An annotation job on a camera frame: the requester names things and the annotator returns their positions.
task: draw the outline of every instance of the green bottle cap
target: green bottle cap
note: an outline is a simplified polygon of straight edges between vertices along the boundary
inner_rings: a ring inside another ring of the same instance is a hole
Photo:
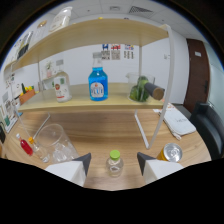
[[[118,159],[120,159],[120,152],[118,150],[112,150],[110,152],[110,158],[112,160],[118,160]]]

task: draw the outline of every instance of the sticker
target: sticker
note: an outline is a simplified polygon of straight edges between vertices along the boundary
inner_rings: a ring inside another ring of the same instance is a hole
[[[201,53],[200,52],[196,52],[195,51],[195,55],[198,56],[198,57],[201,57]]]
[[[111,49],[119,50],[119,49],[121,49],[121,45],[120,44],[111,44]]]
[[[110,60],[110,51],[101,51],[102,60]]]
[[[133,51],[134,50],[134,45],[125,44],[125,50]]]
[[[103,48],[103,50],[104,50],[104,49],[109,50],[109,44],[102,44],[102,48]]]
[[[121,56],[120,50],[112,50],[111,51],[112,60],[120,60],[121,59],[120,56]]]

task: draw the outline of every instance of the soda can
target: soda can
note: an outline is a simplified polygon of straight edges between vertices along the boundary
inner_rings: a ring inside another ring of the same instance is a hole
[[[157,156],[158,160],[164,160],[169,162],[179,162],[182,158],[182,149],[175,143],[168,143],[161,150]]]

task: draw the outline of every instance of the ceiling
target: ceiling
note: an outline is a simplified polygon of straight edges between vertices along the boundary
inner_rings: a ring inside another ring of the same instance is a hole
[[[60,9],[72,6],[72,19],[78,19],[90,15],[106,14],[124,14],[126,17],[130,15],[140,16],[150,19],[160,24],[168,24],[173,30],[184,36],[185,38],[197,39],[208,43],[200,31],[192,25],[187,18],[178,14],[174,10],[151,0],[73,0],[61,4],[49,11],[49,13],[57,15]],[[111,11],[111,6],[118,6],[119,10]]]

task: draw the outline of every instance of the small bottle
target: small bottle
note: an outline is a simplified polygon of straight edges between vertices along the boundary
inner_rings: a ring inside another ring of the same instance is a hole
[[[20,145],[23,148],[23,150],[29,155],[32,156],[33,155],[33,150],[32,148],[29,146],[29,144],[20,137],[19,134],[16,135],[16,137],[19,139],[20,141]]]
[[[112,150],[110,152],[110,158],[106,161],[106,168],[108,174],[112,177],[118,177],[121,175],[124,163],[120,158],[120,152],[118,150]]]
[[[102,53],[93,53],[93,71],[89,76],[89,93],[93,101],[101,101],[108,98],[108,78],[103,71]]]
[[[63,60],[56,61],[56,65],[59,66],[59,71],[54,78],[54,88],[59,103],[67,102],[72,98],[69,76],[60,67],[63,63]]]
[[[50,159],[50,155],[47,150],[40,147],[38,143],[34,142],[32,137],[29,137],[28,141],[33,146],[34,153],[42,160],[42,162],[47,163]]]

